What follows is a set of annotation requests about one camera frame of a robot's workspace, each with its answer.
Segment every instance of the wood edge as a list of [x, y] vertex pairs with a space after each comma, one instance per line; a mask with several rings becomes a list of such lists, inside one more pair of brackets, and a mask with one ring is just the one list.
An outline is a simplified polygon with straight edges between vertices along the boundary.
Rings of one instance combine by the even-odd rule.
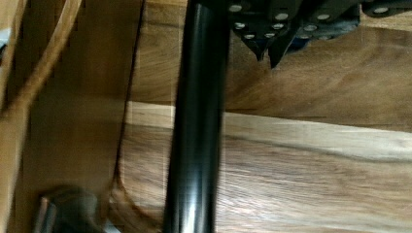
[[[127, 124], [172, 129], [174, 107], [131, 102]], [[411, 162], [412, 134], [355, 126], [225, 113], [224, 135], [355, 159]]]
[[133, 203], [119, 174], [115, 177], [115, 185], [111, 192], [108, 219], [122, 233], [161, 232], [161, 223]]
[[[58, 62], [57, 58], [62, 53], [71, 29], [75, 25], [76, 15], [82, 2], [83, 0], [66, 1], [58, 25], [54, 29], [50, 42], [45, 49], [41, 60], [36, 65], [33, 74], [21, 89], [20, 95], [14, 100], [12, 106], [6, 111], [0, 112], [1, 138], [9, 139], [0, 142], [0, 170], [2, 175], [0, 183], [0, 232], [6, 231], [7, 222], [11, 212], [30, 105], [37, 96], [37, 93], [41, 90], [44, 82], [49, 77], [51, 68]], [[21, 20], [23, 18], [25, 3], [25, 0], [20, 0], [17, 8], [15, 26], [12, 29], [12, 45], [6, 54], [6, 66], [4, 67], [6, 72], [2, 72], [0, 83], [2, 89], [0, 89], [0, 93], [4, 92], [5, 84], [7, 82], [6, 77], [9, 75], [11, 69], [16, 48], [16, 40], [18, 37], [18, 29], [20, 28]]]

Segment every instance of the bolt head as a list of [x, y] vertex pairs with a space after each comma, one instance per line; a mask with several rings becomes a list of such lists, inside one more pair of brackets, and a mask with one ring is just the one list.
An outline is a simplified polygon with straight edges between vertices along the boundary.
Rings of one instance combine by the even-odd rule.
[[232, 13], [237, 13], [242, 11], [243, 7], [239, 4], [233, 4], [229, 7], [229, 11]]
[[377, 8], [373, 11], [374, 14], [383, 14], [389, 11], [389, 8]]
[[272, 25], [272, 28], [275, 29], [275, 30], [279, 30], [279, 29], [282, 29], [284, 27], [285, 27], [285, 24], [283, 24], [283, 23], [275, 23], [275, 24]]
[[245, 28], [245, 27], [246, 27], [246, 24], [243, 23], [243, 22], [235, 22], [235, 23], [234, 23], [234, 28], [235, 28], [235, 29], [240, 30], [240, 29], [243, 29], [243, 28]]
[[255, 35], [254, 34], [246, 34], [246, 35], [243, 36], [243, 38], [251, 40], [251, 39], [255, 38]]
[[276, 33], [274, 33], [274, 32], [268, 32], [268, 33], [264, 34], [264, 37], [266, 37], [266, 38], [272, 38], [274, 36], [276, 36]]
[[286, 14], [286, 13], [279, 13], [278, 15], [275, 16], [275, 18], [276, 18], [277, 20], [285, 20], [285, 19], [287, 19], [288, 17], [289, 17], [289, 15]]
[[330, 15], [328, 14], [318, 15], [317, 17], [318, 20], [327, 20], [328, 18], [330, 18]]
[[305, 27], [303, 27], [303, 30], [305, 31], [315, 31], [316, 29], [318, 29], [318, 26], [313, 24], [306, 25]]

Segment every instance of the wooden surface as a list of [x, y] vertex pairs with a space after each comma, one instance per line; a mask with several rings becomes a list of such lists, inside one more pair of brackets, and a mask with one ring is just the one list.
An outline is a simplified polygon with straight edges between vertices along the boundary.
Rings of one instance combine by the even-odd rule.
[[0, 0], [0, 30], [12, 27], [18, 0]]
[[[26, 5], [21, 5], [18, 8], [17, 18], [23, 18]], [[24, 150], [23, 145], [26, 136], [27, 121], [29, 119], [30, 108], [35, 101], [38, 93], [42, 89], [46, 79], [50, 76], [52, 67], [57, 62], [57, 58], [63, 51], [69, 34], [75, 24], [77, 13], [80, 9], [81, 1], [71, 0], [61, 7], [61, 16], [58, 17], [58, 25], [52, 32], [51, 42], [47, 43], [44, 54], [36, 64], [34, 72], [27, 78], [27, 83], [21, 86], [19, 95], [9, 100], [8, 106], [3, 106], [3, 97], [7, 96], [8, 88], [5, 88], [5, 83], [10, 82], [9, 77], [12, 70], [12, 63], [14, 62], [15, 51], [18, 48], [15, 38], [12, 39], [8, 47], [6, 55], [5, 70], [0, 77], [0, 154], [1, 154], [1, 179], [0, 183], [0, 232], [6, 229], [7, 221], [9, 219], [10, 209], [12, 208], [12, 200], [14, 196], [14, 189], [16, 187], [17, 173], [20, 163], [20, 154]]]
[[142, 2], [63, 2], [20, 5], [6, 50], [0, 232], [10, 208], [8, 232], [31, 232], [40, 195], [63, 184], [93, 192], [98, 221], [107, 215]]
[[[139, 103], [129, 110], [122, 183], [141, 216], [161, 224], [173, 111]], [[224, 121], [217, 232], [412, 231], [412, 153], [396, 155], [411, 150], [411, 141], [392, 141], [411, 134], [237, 114]], [[322, 147], [316, 145], [320, 133]], [[333, 138], [339, 133], [346, 136]], [[374, 137], [379, 133], [387, 136]], [[379, 144], [394, 153], [383, 159], [374, 147]], [[333, 150], [342, 145], [370, 154]]]
[[[171, 105], [176, 95], [185, 1], [147, 3], [133, 82], [133, 101]], [[275, 71], [234, 36], [226, 85], [229, 112], [412, 131], [412, 16], [313, 42]]]

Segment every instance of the black metal bar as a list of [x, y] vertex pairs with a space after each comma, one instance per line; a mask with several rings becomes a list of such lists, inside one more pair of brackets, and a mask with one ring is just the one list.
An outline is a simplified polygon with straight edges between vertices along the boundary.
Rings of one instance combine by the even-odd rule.
[[189, 1], [164, 233], [215, 231], [229, 27], [224, 1]]

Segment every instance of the wood grain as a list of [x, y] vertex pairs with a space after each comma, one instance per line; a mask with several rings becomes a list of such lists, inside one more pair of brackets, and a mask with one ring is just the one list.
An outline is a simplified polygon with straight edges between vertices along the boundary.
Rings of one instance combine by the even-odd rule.
[[95, 194], [101, 223], [142, 1], [20, 3], [0, 83], [0, 232], [31, 232], [39, 197], [62, 184]]
[[18, 0], [0, 0], [0, 30], [12, 27]]
[[[185, 15], [182, 3], [148, 2], [133, 101], [174, 103]], [[410, 25], [409, 15], [399, 18]], [[412, 132], [412, 32], [371, 24], [336, 40], [313, 42], [307, 50], [285, 57], [275, 71], [269, 69], [267, 57], [256, 62], [232, 37], [226, 110]]]
[[[80, 9], [82, 0], [68, 0], [61, 16], [58, 20], [58, 26], [51, 35], [51, 42], [45, 48], [43, 56], [34, 69], [33, 74], [28, 78], [27, 84], [22, 88], [19, 96], [14, 99], [10, 109], [0, 112], [0, 154], [1, 167], [0, 177], [2, 178], [0, 186], [0, 232], [6, 230], [9, 214], [12, 208], [14, 189], [16, 187], [17, 173], [20, 163], [20, 154], [23, 151], [24, 140], [26, 136], [27, 120], [29, 118], [30, 108], [35, 98], [42, 89], [42, 86], [50, 76], [52, 67], [57, 62], [66, 46], [69, 34], [75, 24], [77, 13]], [[7, 80], [9, 72], [2, 73], [2, 80]], [[0, 111], [2, 110], [2, 101], [0, 101]]]
[[[127, 125], [122, 142], [127, 193], [159, 223], [170, 138], [168, 128]], [[359, 160], [226, 136], [217, 232], [410, 232], [411, 179], [410, 161]]]
[[[126, 123], [173, 128], [175, 108], [129, 102]], [[412, 161], [412, 134], [225, 113], [226, 136], [372, 161]]]

